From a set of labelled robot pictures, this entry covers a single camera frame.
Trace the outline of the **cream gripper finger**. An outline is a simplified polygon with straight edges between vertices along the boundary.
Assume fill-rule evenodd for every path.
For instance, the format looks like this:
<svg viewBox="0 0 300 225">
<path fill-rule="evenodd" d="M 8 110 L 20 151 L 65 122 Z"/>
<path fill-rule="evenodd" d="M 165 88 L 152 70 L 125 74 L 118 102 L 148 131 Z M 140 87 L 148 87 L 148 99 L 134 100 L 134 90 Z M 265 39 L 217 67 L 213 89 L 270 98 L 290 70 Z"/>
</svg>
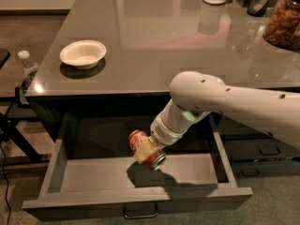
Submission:
<svg viewBox="0 0 300 225">
<path fill-rule="evenodd" d="M 154 155 L 159 149 L 162 149 L 163 145 L 159 143 L 152 136 L 142 139 L 142 142 L 139 144 L 134 157 L 139 164 L 145 162 L 152 155 Z"/>
</svg>

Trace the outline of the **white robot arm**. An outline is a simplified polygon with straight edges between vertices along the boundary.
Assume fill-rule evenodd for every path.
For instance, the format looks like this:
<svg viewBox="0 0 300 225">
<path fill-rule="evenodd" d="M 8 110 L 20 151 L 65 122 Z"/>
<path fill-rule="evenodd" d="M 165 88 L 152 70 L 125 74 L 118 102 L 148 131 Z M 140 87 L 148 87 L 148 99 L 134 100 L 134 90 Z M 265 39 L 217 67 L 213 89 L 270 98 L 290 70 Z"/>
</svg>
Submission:
<svg viewBox="0 0 300 225">
<path fill-rule="evenodd" d="M 136 141 L 134 157 L 145 162 L 176 143 L 209 113 L 219 113 L 296 148 L 300 147 L 300 94 L 229 86 L 220 78 L 185 71 L 170 84 L 171 100 Z"/>
</svg>

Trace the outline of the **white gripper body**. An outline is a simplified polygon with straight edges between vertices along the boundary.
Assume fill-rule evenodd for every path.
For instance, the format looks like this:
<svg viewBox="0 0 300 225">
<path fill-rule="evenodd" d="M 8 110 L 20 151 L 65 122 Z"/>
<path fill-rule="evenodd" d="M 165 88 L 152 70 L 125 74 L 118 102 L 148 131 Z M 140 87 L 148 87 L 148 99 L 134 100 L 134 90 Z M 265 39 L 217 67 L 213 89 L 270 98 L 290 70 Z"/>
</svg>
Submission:
<svg viewBox="0 0 300 225">
<path fill-rule="evenodd" d="M 161 119 L 161 115 L 157 115 L 150 126 L 151 135 L 163 145 L 172 145 L 183 137 L 183 133 L 173 132 L 168 129 Z"/>
</svg>

